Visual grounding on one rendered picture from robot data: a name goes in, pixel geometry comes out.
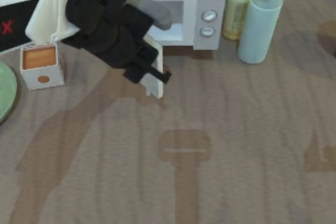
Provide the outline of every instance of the orange circle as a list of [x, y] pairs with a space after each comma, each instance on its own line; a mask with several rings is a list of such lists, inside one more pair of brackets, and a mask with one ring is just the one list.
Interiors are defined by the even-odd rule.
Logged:
[[40, 83], [48, 83], [50, 81], [50, 78], [47, 77], [47, 76], [40, 76], [40, 77], [38, 77], [38, 81]]

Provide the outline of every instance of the green plate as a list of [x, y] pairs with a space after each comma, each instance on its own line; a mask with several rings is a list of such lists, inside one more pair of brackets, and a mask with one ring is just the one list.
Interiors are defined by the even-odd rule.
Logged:
[[17, 81], [9, 66], [0, 61], [0, 124], [10, 113], [17, 93]]

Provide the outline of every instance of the light blue bottle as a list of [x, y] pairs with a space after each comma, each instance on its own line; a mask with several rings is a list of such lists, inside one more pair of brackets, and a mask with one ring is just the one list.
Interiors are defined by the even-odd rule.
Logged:
[[270, 46], [284, 0], [249, 0], [238, 57], [245, 63], [261, 63]]

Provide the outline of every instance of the bottle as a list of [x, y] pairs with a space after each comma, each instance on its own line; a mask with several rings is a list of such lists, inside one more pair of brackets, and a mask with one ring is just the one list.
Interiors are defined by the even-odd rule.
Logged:
[[238, 57], [248, 64], [261, 63], [271, 43], [284, 0], [249, 0]]
[[242, 33], [244, 19], [249, 0], [226, 0], [223, 37], [238, 40]]

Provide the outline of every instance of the white microwave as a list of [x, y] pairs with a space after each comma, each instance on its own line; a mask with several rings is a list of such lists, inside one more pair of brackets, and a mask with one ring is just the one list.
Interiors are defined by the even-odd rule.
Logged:
[[154, 0], [173, 15], [171, 29], [152, 27], [149, 35], [162, 46], [193, 46], [194, 50], [216, 50], [221, 37], [225, 0]]

